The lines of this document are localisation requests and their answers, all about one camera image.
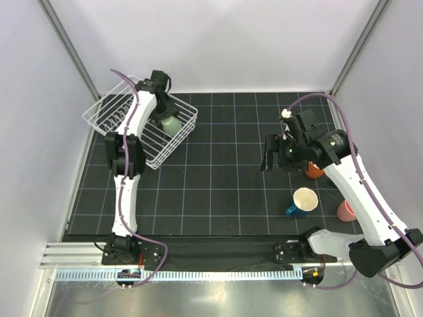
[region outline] blue cup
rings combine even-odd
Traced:
[[[314,210],[319,204],[316,193],[309,188],[299,188],[293,193],[291,206],[286,209],[287,216],[304,218],[310,211]]]

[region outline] cup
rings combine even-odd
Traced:
[[[336,211],[336,215],[338,216],[339,220],[346,223],[357,219],[356,214],[352,211],[350,205],[348,205],[345,199],[339,205],[338,210]]]
[[[297,218],[304,218],[310,211],[314,210],[319,204],[319,199],[316,193],[309,188],[299,188],[293,193],[291,206],[286,209],[287,216],[294,216]]]
[[[325,172],[314,165],[312,162],[309,162],[309,169],[305,172],[305,174],[310,178],[319,178],[323,176]]]

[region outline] white wall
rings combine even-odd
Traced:
[[[174,92],[331,89],[377,0],[52,0],[97,89],[166,71]]]
[[[336,96],[364,162],[385,199],[410,228],[423,230],[423,3],[392,1]],[[423,279],[413,255],[409,283]],[[411,291],[423,316],[423,290]]]
[[[0,1],[0,315],[28,316],[93,100],[35,0]]]

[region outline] metal floor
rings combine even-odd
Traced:
[[[322,285],[339,285],[353,267],[328,266]],[[149,283],[132,291],[114,291],[90,305],[115,282],[55,282],[46,316],[51,317],[399,317],[388,284],[358,274],[337,291],[302,287],[299,281]]]
[[[264,138],[281,132],[280,111],[302,93],[177,94],[198,108],[195,130],[159,170],[146,168],[137,191],[140,234],[281,235],[320,226],[362,233],[357,221],[343,223],[336,209],[343,198],[326,176],[262,173]],[[308,99],[295,112],[312,109],[334,129],[326,100]],[[304,219],[286,217],[292,193],[316,191],[319,206]],[[110,234],[115,189],[104,142],[95,133],[66,234]]]

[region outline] metal frame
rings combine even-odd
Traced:
[[[55,30],[60,42],[63,44],[63,48],[68,53],[72,63],[74,64],[79,75],[81,76],[82,80],[86,84],[88,90],[90,91],[94,99],[98,100],[100,98],[100,94],[95,88],[95,85],[93,81],[91,80],[87,70],[85,69],[83,62],[81,61],[81,58],[79,58],[79,55],[76,49],[73,47],[72,41],[67,35],[65,28],[61,24],[60,19],[58,15],[56,14],[56,12],[54,11],[52,4],[50,3],[49,0],[37,0],[37,1],[40,4],[41,9],[46,14],[46,17],[49,20],[50,24],[52,25],[52,28]]]
[[[350,55],[348,56],[344,66],[342,67],[341,72],[338,75],[338,78],[336,78],[334,86],[331,91],[331,95],[335,96],[342,84],[344,83],[345,79],[347,78],[352,66],[355,64],[358,56],[362,52],[364,46],[370,39],[371,35],[373,34],[373,31],[375,30],[375,27],[377,26],[377,23],[381,20],[381,17],[387,10],[388,6],[391,4],[392,0],[379,0],[376,4],[373,12],[371,13],[369,19],[367,20],[362,33],[358,37],[358,40],[356,44],[354,45]]]

